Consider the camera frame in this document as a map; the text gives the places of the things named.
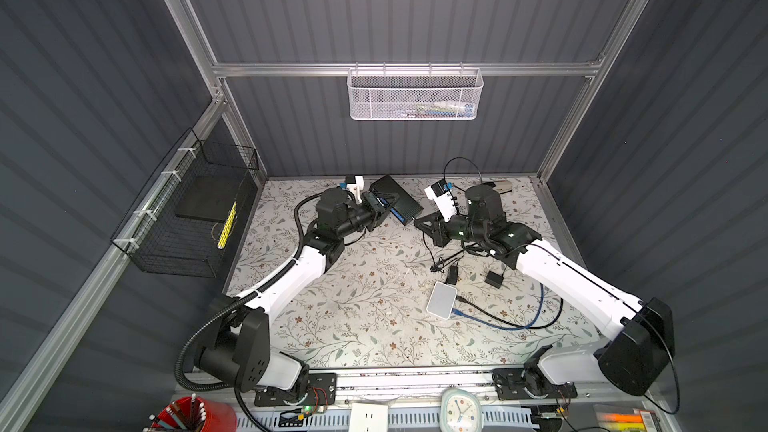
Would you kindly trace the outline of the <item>black network switch box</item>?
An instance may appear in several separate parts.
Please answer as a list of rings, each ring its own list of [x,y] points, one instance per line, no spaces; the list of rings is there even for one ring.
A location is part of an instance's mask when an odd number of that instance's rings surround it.
[[[408,225],[423,211],[423,206],[390,175],[373,182],[370,190],[402,225]]]

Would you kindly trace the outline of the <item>black power adapter with cable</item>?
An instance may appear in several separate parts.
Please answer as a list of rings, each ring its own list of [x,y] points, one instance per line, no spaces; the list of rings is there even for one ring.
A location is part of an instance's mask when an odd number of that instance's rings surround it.
[[[431,259],[430,271],[433,273],[447,270],[444,283],[446,285],[456,285],[458,283],[459,262],[468,252],[471,243],[461,242],[460,250],[446,257],[436,258],[431,248],[427,244],[426,234],[422,234],[422,243],[425,246]]]

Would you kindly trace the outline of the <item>white network switch box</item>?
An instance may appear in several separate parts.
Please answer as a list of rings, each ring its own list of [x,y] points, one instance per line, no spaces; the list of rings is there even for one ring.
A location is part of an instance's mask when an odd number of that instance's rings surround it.
[[[426,312],[441,320],[451,318],[458,290],[451,284],[436,282],[431,291]]]

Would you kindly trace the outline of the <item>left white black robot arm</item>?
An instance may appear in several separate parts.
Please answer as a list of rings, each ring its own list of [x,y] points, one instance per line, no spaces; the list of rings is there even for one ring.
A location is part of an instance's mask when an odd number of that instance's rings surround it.
[[[231,388],[237,393],[271,390],[290,402],[309,387],[308,365],[271,345],[271,326],[283,309],[326,273],[354,232],[371,232],[398,202],[396,193],[351,192],[341,186],[301,200],[314,203],[316,217],[299,225],[293,255],[255,285],[222,299],[219,311],[182,346],[174,365],[179,386],[192,392]]]

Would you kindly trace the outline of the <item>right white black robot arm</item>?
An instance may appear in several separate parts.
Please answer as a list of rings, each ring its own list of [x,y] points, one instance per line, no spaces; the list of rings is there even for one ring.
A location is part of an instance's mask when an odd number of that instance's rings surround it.
[[[602,334],[603,341],[556,349],[543,346],[512,379],[533,399],[575,396],[578,383],[609,383],[644,396],[665,368],[673,366],[675,339],[671,308],[643,301],[593,275],[522,224],[511,222],[500,194],[480,183],[465,191],[460,213],[452,185],[441,179],[426,187],[436,212],[414,225],[444,247],[457,240],[532,278],[575,307]]]

